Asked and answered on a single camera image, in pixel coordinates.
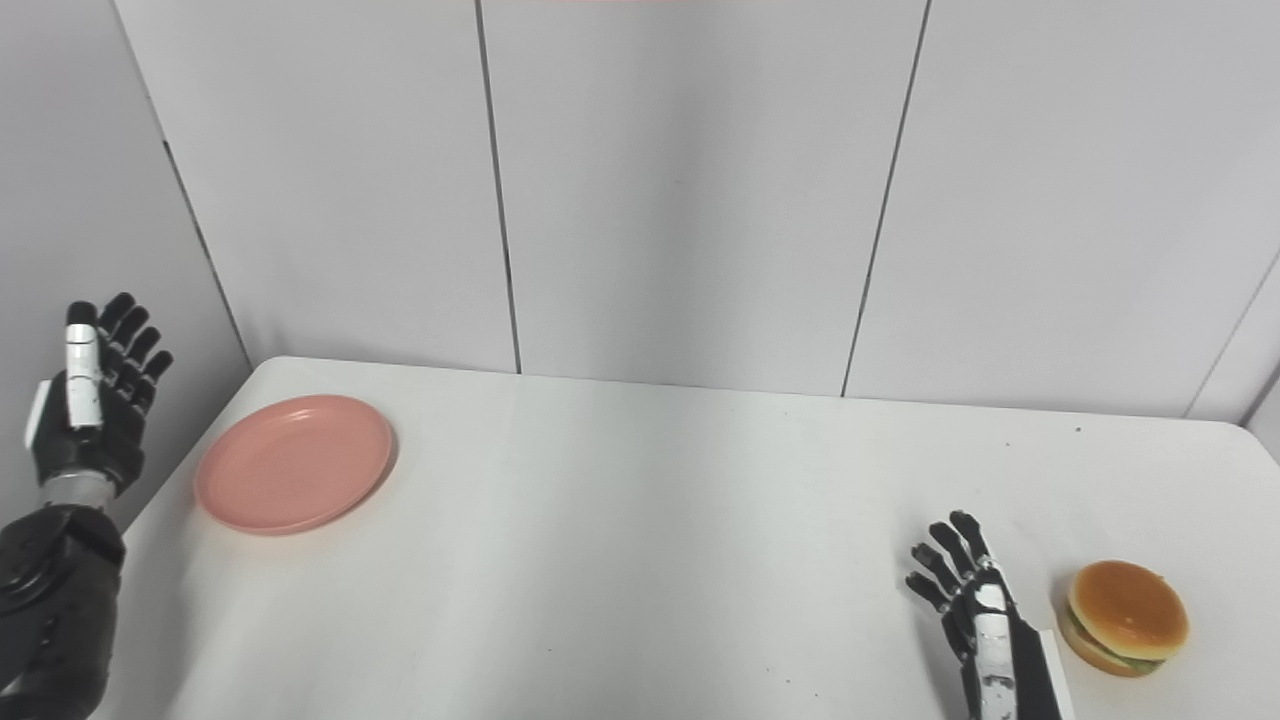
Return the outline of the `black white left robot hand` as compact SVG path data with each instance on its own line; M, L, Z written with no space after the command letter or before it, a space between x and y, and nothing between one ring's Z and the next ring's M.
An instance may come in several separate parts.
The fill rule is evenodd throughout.
M87 478L115 498L145 468L143 436L173 356L132 293L102 307L74 301L63 333L64 368L41 380L26 425L41 488Z

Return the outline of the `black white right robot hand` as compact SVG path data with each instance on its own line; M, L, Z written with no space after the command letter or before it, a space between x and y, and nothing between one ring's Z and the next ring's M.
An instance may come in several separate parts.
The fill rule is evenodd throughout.
M938 616L960 664L969 719L1075 716L1053 634L1020 612L979 521L954 510L911 547L905 585Z

